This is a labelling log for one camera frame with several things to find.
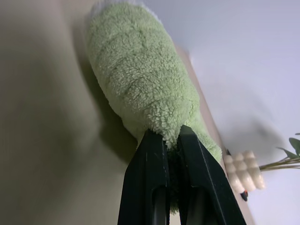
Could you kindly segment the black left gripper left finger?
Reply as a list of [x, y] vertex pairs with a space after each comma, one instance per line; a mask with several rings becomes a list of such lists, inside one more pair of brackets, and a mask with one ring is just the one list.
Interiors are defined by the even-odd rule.
[[169, 187], [166, 144], [148, 129], [125, 172], [118, 224], [169, 224]]

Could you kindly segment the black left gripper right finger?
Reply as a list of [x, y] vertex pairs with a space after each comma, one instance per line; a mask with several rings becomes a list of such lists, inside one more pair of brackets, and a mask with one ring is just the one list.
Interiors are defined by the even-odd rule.
[[181, 127], [177, 144], [181, 224], [244, 225], [223, 168], [190, 127]]

